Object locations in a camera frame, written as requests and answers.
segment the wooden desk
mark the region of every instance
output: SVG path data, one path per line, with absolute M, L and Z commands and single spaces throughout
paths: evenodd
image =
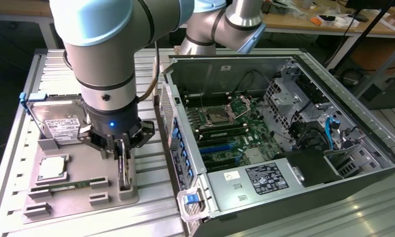
M 48 49 L 59 48 L 50 3 L 40 0 L 0 0 L 0 21 L 38 23 Z
M 0 14 L 51 17 L 50 2 L 40 0 L 0 0 Z
M 301 0 L 294 0 L 297 6 L 299 6 Z M 337 2 L 330 0 L 315 0 L 319 5 L 327 6 L 330 8 L 337 7 Z M 267 14 L 263 17 L 263 22 L 267 25 L 266 32 L 273 33 L 293 33 L 293 34 L 314 34 L 314 35 L 337 35 L 342 36 L 347 30 L 347 27 L 339 28 L 337 26 L 330 27 L 319 27 L 310 22 L 310 18 L 319 15 L 315 10 L 299 9 L 307 13 L 307 19 L 294 18 L 291 15 L 278 15 L 278 14 Z M 352 11 L 352 9 L 345 8 L 341 6 L 342 13 Z M 369 22 L 361 22 L 357 28 L 352 27 L 347 36 L 349 39 L 346 40 L 341 50 L 338 51 L 331 63 L 327 66 L 327 69 L 334 68 L 338 62 L 342 60 L 343 56 L 349 52 L 352 46 L 354 45 L 357 39 L 362 35 L 364 31 L 366 30 L 368 26 L 370 25 L 373 19 L 376 18 L 374 14 L 370 14 L 362 11 L 362 14 L 369 17 Z M 373 31 L 368 35 L 369 37 L 380 37 L 380 38 L 395 38 L 395 31 L 388 28 L 382 23 L 378 23 L 374 27 Z

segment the small screw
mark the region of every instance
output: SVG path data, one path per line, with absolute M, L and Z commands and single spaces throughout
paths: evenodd
M 103 101 L 110 101 L 111 100 L 111 96 L 104 94 L 100 96 L 100 98 L 103 99 Z

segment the warning label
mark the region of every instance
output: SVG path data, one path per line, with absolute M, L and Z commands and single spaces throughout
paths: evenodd
M 79 119 L 46 120 L 47 127 L 56 141 L 68 141 L 78 139 Z
M 289 184 L 275 163 L 247 168 L 246 172 L 259 195 L 289 188 Z

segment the power supply label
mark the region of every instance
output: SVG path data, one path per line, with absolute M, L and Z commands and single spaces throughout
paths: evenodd
M 289 188 L 289 184 L 275 163 L 247 168 L 246 172 L 259 195 Z

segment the table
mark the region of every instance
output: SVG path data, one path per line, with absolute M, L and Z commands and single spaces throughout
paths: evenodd
M 253 54 L 263 54 L 257 49 Z M 233 54 L 219 49 L 219 54 Z M 162 63 L 169 64 L 173 49 L 162 49 Z M 153 78 L 154 49 L 135 55 L 139 95 Z M 51 50 L 34 57 L 24 92 L 39 90 L 71 94 L 79 92 L 76 78 L 63 62 L 63 50 Z M 155 120 L 153 102 L 139 106 L 140 117 Z M 173 236 L 185 237 L 181 214 L 173 191 L 167 162 L 155 134 L 153 147 L 135 151 L 140 201 L 135 205 L 94 211 L 44 222 L 23 225 L 22 208 L 30 179 L 30 156 L 39 137 L 39 130 L 24 109 L 19 106 L 15 124 L 0 165 L 0 237 L 34 236 Z M 309 237 L 309 236 L 394 236 L 395 237 L 395 175 L 372 185 L 346 200 L 290 216 L 277 222 L 243 231 L 230 237 Z
M 0 21 L 38 23 L 48 49 L 56 49 L 58 41 L 52 28 L 50 3 L 39 0 L 0 0 Z
M 297 6 L 299 6 L 301 0 L 294 0 Z M 330 0 L 315 0 L 319 5 L 329 6 L 330 8 L 337 7 L 337 2 Z M 307 17 L 311 18 L 313 16 L 319 15 L 315 13 L 314 10 L 299 8 L 303 12 L 307 13 Z M 352 11 L 352 9 L 345 8 L 341 6 L 342 13 Z M 369 17 L 369 22 L 361 22 L 358 27 L 352 27 L 347 36 L 349 39 L 346 40 L 342 48 L 339 49 L 331 63 L 327 66 L 327 69 L 331 69 L 337 66 L 339 61 L 342 60 L 343 56 L 349 52 L 352 46 L 354 45 L 356 41 L 361 37 L 364 31 L 366 30 L 368 26 L 370 25 L 376 15 L 362 11 L 362 14 Z M 293 33 L 293 34 L 311 34 L 311 35 L 334 35 L 342 36 L 346 32 L 346 27 L 339 28 L 337 26 L 331 27 L 319 27 L 310 22 L 309 19 L 297 19 L 291 15 L 278 15 L 278 14 L 267 14 L 263 17 L 263 22 L 267 25 L 266 32 L 273 33 Z M 378 38 L 395 38 L 395 31 L 388 28 L 382 23 L 378 23 L 374 27 L 373 31 L 368 35 L 369 37 L 378 37 Z

